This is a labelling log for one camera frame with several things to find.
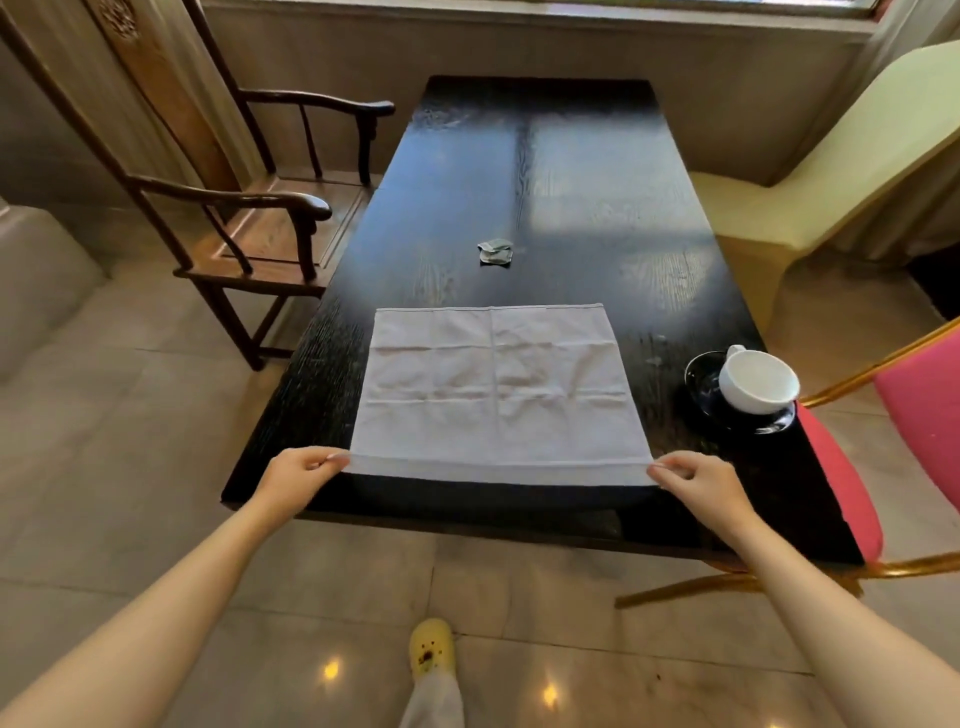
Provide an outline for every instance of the foot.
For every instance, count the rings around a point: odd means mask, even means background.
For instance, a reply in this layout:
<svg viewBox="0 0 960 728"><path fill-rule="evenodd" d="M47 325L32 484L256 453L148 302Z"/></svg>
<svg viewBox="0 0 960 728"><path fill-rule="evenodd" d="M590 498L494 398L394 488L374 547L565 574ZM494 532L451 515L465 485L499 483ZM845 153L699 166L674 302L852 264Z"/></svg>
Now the foot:
<svg viewBox="0 0 960 728"><path fill-rule="evenodd" d="M434 669L457 674L453 632L449 624L442 619L432 618L417 625L410 635L410 669L413 670L415 682Z"/></svg>

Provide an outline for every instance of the black wooden table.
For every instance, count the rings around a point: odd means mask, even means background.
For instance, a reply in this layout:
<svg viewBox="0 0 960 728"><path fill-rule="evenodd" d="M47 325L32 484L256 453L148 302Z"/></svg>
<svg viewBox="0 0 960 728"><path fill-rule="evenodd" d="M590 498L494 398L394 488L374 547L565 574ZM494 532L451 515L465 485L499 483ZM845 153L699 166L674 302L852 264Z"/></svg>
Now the black wooden table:
<svg viewBox="0 0 960 728"><path fill-rule="evenodd" d="M509 268L479 263L477 243L497 237L515 243ZM349 447L378 307L598 302L607 309L655 456L697 449L731 460L759 514L806 556L862 563L799 425L737 439L711 431L685 409L687 361L733 343L762 349L763 342L643 81L431 79L233 471L224 503L245 502L284 448ZM303 515L729 556L657 489L633 507L571 511L557 508L546 492L536 508L457 508L456 498L441 497L443 488L342 473Z"/></svg>

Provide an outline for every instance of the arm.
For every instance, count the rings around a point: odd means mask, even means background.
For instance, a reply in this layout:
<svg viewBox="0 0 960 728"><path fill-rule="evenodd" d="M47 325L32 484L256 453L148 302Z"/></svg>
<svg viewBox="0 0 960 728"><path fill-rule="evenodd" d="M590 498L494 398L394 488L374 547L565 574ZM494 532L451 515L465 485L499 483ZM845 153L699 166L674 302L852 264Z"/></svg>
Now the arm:
<svg viewBox="0 0 960 728"><path fill-rule="evenodd" d="M649 473L760 580L847 725L956 725L960 674L857 601L764 523L732 465L673 452Z"/></svg>
<svg viewBox="0 0 960 728"><path fill-rule="evenodd" d="M0 728L158 724L261 544L348 462L332 448L287 449L256 493L202 544L41 675Z"/></svg>

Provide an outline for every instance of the red chair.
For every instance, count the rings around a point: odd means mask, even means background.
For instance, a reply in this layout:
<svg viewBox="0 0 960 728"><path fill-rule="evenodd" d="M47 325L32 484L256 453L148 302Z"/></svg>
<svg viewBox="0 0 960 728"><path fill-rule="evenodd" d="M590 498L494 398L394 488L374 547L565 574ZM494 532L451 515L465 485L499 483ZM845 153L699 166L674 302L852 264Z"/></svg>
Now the red chair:
<svg viewBox="0 0 960 728"><path fill-rule="evenodd" d="M900 433L926 474L960 510L960 318L922 339L799 402L800 424L817 454L866 565L831 573L849 592L863 594L861 579L901 579L960 571L960 551L885 564L880 561L883 530L856 468L826 427L811 412L872 382ZM729 567L713 564L718 569ZM671 584L619 596L617 609L709 592L760 592L756 577L745 570Z"/></svg>

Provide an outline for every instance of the white pants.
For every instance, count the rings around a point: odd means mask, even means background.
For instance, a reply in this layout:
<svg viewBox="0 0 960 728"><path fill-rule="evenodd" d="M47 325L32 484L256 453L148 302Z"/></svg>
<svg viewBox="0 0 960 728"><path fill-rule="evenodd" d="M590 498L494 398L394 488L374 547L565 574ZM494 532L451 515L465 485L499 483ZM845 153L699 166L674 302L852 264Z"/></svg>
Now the white pants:
<svg viewBox="0 0 960 728"><path fill-rule="evenodd" d="M464 728L457 678L441 669L423 675L414 685L400 728Z"/></svg>

